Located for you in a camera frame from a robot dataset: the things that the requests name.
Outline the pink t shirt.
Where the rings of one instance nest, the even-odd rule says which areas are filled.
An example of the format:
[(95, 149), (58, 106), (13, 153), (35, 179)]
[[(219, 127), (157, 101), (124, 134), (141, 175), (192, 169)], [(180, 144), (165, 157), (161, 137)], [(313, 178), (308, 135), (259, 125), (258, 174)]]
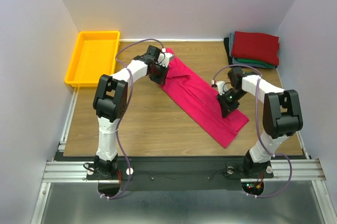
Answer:
[(227, 148), (249, 118), (239, 110), (222, 117), (217, 92), (175, 57), (161, 89), (220, 146)]

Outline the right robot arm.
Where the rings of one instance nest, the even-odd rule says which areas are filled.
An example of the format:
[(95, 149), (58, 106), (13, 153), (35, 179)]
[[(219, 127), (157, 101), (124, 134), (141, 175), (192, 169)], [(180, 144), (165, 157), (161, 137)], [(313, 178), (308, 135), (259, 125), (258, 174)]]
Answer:
[(303, 127), (303, 118), (299, 94), (295, 90), (284, 90), (263, 79), (262, 73), (251, 67), (244, 72), (243, 64), (228, 66), (227, 74), (230, 88), (226, 82), (211, 80), (216, 88), (216, 99), (220, 104), (223, 118), (233, 114), (240, 105), (239, 100), (247, 93), (255, 98), (256, 107), (263, 104), (262, 120), (256, 120), (258, 140), (244, 156), (243, 163), (228, 166), (227, 172), (234, 178), (255, 178), (259, 175), (271, 174), (271, 158), (275, 156), (279, 146)]

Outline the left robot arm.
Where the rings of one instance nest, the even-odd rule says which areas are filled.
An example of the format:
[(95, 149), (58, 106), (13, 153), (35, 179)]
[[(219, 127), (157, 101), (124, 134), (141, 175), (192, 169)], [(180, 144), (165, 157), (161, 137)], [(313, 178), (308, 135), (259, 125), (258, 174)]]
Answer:
[(138, 55), (128, 66), (112, 75), (103, 74), (98, 82), (93, 108), (98, 119), (98, 148), (90, 171), (110, 179), (117, 174), (118, 125), (128, 107), (128, 91), (142, 77), (164, 85), (169, 63), (174, 53), (167, 48), (149, 46), (146, 53)]

